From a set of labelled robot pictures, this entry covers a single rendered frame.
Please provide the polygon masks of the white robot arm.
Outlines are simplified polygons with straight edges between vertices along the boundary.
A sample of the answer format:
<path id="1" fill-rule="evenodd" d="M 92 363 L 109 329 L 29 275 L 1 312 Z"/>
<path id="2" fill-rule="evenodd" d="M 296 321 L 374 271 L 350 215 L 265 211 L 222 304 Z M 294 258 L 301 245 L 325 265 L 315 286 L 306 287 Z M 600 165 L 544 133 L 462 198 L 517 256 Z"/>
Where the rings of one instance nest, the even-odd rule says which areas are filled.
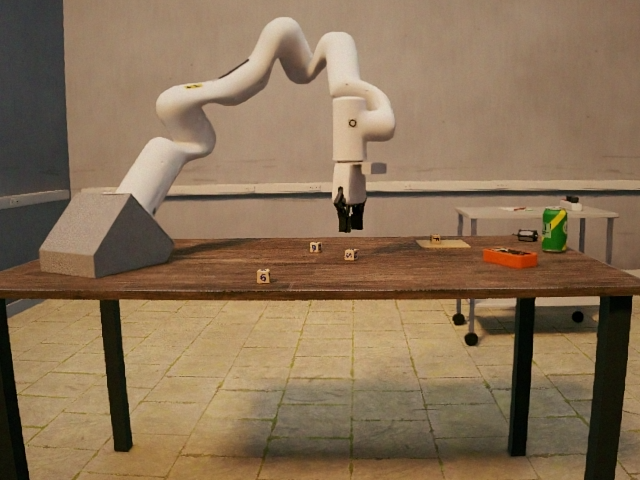
<path id="1" fill-rule="evenodd" d="M 156 111 L 175 144 L 162 137 L 152 139 L 115 193 L 132 193 L 155 219 L 183 166 L 208 156 L 215 147 L 214 128 L 201 107 L 236 106 L 252 98 L 268 84 L 277 57 L 288 79 L 300 85 L 312 82 L 327 66 L 333 99 L 333 161 L 361 164 L 361 174 L 387 174 L 387 164 L 373 164 L 383 162 L 354 163 L 367 160 L 368 142 L 391 140 L 396 123 L 387 96 L 361 81 L 353 38 L 344 32 L 327 33 L 312 54 L 299 24 L 281 17 L 264 28 L 251 56 L 224 76 L 175 86 L 159 96 Z"/>

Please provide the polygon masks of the green and yellow drink can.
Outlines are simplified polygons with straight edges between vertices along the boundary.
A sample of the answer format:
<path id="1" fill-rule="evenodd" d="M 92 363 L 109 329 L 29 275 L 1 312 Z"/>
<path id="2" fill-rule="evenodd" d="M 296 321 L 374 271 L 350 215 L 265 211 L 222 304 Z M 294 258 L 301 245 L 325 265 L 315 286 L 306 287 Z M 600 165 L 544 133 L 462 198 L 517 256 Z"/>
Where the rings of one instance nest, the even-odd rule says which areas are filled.
<path id="1" fill-rule="evenodd" d="M 567 248 L 566 207 L 548 206 L 543 212 L 542 250 L 546 253 L 559 254 Z"/>

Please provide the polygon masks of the beige square mat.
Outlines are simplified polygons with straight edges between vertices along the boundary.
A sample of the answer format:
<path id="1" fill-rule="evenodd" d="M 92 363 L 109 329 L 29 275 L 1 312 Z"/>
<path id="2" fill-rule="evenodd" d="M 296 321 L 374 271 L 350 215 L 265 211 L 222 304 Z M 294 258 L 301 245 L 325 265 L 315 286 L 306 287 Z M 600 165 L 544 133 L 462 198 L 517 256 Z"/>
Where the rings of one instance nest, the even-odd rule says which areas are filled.
<path id="1" fill-rule="evenodd" d="M 471 248 L 462 240 L 440 240 L 440 244 L 432 244 L 430 240 L 416 240 L 422 249 L 426 248 Z"/>

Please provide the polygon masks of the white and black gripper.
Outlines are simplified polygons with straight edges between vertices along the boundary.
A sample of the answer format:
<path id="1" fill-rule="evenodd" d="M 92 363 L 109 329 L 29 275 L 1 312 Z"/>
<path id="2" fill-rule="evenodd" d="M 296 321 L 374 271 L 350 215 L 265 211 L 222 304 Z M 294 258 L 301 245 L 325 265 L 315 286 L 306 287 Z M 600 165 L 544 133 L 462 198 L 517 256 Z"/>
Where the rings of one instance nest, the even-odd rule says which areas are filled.
<path id="1" fill-rule="evenodd" d="M 339 218 L 339 232 L 350 233 L 351 229 L 363 229 L 366 178 L 365 174 L 361 174 L 361 164 L 335 163 L 332 201 Z M 350 206 L 353 213 L 351 217 Z"/>

